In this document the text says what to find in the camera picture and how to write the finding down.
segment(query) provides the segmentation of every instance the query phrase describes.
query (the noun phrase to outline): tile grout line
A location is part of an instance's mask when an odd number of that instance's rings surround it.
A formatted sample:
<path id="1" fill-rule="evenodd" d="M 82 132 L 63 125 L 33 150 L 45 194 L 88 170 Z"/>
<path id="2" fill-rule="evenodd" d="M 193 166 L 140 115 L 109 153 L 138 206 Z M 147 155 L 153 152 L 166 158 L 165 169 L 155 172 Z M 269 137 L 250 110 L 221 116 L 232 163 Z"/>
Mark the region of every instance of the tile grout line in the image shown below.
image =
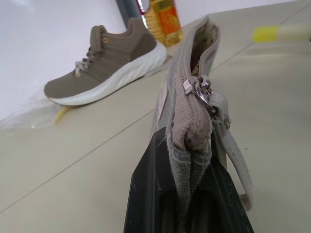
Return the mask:
<path id="1" fill-rule="evenodd" d="M 303 11 L 304 9 L 306 9 L 308 6 L 311 5 L 311 2 L 308 3 L 307 5 L 305 5 L 304 7 L 302 7 L 300 10 L 298 10 L 296 13 L 294 13 L 293 15 L 289 16 L 288 18 L 286 18 L 285 20 L 283 20 L 282 22 L 279 23 L 279 25 L 282 25 L 283 23 L 285 23 L 286 21 L 290 20 L 291 18 L 293 18 L 295 15 L 297 15 L 298 13 L 300 13 L 301 11 Z M 238 55 L 239 53 L 243 52 L 245 49 L 247 49 L 248 47 L 250 47 L 251 45 L 253 45 L 254 42 L 251 42 L 250 44 L 248 44 L 246 47 L 244 47 L 243 49 L 241 49 L 240 51 L 238 51 L 237 53 L 235 53 L 234 55 L 232 55 L 231 57 L 227 58 L 225 61 L 221 62 L 218 66 L 216 66 L 215 68 L 213 68 L 210 72 L 213 72 L 215 69 L 219 68 L 220 66 L 222 66 L 223 64 L 225 64 L 227 61 L 231 60 L 232 58 L 234 58 L 236 55 Z"/>
<path id="2" fill-rule="evenodd" d="M 57 177 L 58 175 L 60 175 L 61 173 L 63 173 L 64 171 L 66 171 L 68 168 L 72 167 L 73 165 L 75 165 L 76 163 L 78 163 L 79 161 L 83 160 L 84 158 L 86 158 L 89 154 L 91 154 L 92 152 L 94 152 L 95 150 L 97 150 L 99 147 L 101 147 L 102 145 L 106 144 L 107 142 L 109 142 L 111 139 L 115 138 L 117 135 L 121 134 L 123 131 L 127 130 L 128 128 L 130 128 L 132 125 L 136 124 L 137 122 L 139 122 L 140 120 L 142 120 L 143 118 L 145 118 L 146 116 L 148 116 L 150 113 L 152 113 L 154 111 L 154 109 L 150 112 L 148 112 L 147 114 L 145 114 L 144 116 L 142 116 L 141 118 L 139 118 L 138 120 L 136 120 L 135 122 L 133 122 L 132 124 L 130 124 L 129 126 L 125 127 L 123 130 L 121 130 L 120 132 L 118 132 L 117 134 L 115 134 L 114 136 L 112 136 L 110 139 L 104 141 L 103 143 L 101 143 L 99 146 L 97 146 L 96 148 L 92 149 L 90 152 L 88 152 L 86 155 L 84 155 L 83 157 L 81 157 L 80 159 L 78 159 L 77 161 L 75 161 L 74 163 L 72 163 L 71 165 L 69 165 L 68 167 L 64 168 L 63 170 L 61 170 L 60 172 L 58 172 L 56 175 L 52 176 L 51 178 L 49 178 L 47 181 L 45 181 L 44 183 L 42 183 L 41 185 L 39 185 L 38 187 L 36 187 L 35 189 L 33 189 L 32 191 L 30 191 L 29 193 L 27 193 L 26 195 L 24 195 L 23 197 L 21 197 L 20 199 L 18 199 L 17 201 L 13 202 L 12 204 L 10 204 L 8 207 L 4 208 L 3 210 L 0 211 L 0 214 L 2 214 L 4 211 L 8 210 L 9 208 L 11 208 L 13 205 L 17 204 L 18 202 L 20 202 L 21 200 L 23 200 L 25 197 L 29 196 L 30 194 L 32 194 L 34 191 L 36 191 L 37 189 L 39 189 L 40 187 L 44 186 L 45 184 L 47 184 L 49 181 L 51 181 L 52 179 L 54 179 L 55 177 Z"/>

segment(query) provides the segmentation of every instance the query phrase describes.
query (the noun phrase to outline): shoe tongue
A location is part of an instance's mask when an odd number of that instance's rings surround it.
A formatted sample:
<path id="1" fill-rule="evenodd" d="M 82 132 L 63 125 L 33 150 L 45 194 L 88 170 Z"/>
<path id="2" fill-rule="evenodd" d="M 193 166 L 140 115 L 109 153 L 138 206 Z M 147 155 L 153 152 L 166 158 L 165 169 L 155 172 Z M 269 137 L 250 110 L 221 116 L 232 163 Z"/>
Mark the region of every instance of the shoe tongue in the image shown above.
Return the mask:
<path id="1" fill-rule="evenodd" d="M 93 52 L 99 52 L 102 48 L 102 34 L 107 30 L 103 25 L 94 26 L 91 30 L 90 45 Z"/>

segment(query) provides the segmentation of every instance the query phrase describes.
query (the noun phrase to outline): plastic bag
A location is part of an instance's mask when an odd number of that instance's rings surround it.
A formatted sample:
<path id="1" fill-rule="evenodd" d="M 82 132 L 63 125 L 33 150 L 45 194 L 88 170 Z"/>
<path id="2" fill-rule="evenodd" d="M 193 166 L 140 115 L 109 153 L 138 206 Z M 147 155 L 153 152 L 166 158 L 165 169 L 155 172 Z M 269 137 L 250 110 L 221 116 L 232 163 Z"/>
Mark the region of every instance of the plastic bag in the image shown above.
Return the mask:
<path id="1" fill-rule="evenodd" d="M 67 107 L 53 103 L 41 88 L 8 117 L 0 120 L 0 129 L 35 129 L 51 126 L 67 110 Z"/>

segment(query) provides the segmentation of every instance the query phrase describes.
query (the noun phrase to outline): sneaker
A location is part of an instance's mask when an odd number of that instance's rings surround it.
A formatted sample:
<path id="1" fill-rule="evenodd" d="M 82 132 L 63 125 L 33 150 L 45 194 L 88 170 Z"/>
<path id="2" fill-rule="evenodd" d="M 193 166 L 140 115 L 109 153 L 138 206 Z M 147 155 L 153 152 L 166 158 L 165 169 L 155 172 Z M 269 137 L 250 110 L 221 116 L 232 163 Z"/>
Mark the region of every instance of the sneaker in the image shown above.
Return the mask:
<path id="1" fill-rule="evenodd" d="M 167 52 L 141 19 L 132 18 L 121 34 L 108 33 L 103 25 L 94 26 L 86 55 L 75 63 L 73 72 L 45 85 L 50 100 L 62 105 L 100 100 L 162 65 Z"/>

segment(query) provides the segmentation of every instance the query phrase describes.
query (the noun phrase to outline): metal zipper slider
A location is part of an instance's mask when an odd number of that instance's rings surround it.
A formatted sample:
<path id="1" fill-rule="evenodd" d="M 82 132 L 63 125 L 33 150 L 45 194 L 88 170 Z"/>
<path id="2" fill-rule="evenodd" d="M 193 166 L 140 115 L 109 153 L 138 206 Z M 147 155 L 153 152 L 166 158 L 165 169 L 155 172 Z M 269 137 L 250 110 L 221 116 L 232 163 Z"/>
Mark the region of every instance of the metal zipper slider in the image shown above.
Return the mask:
<path id="1" fill-rule="evenodd" d="M 207 75 L 202 75 L 198 78 L 190 76 L 183 84 L 185 94 L 194 94 L 204 104 L 204 107 L 209 113 L 215 113 L 216 110 L 209 104 L 207 96 L 214 93 L 210 88 L 210 81 Z"/>

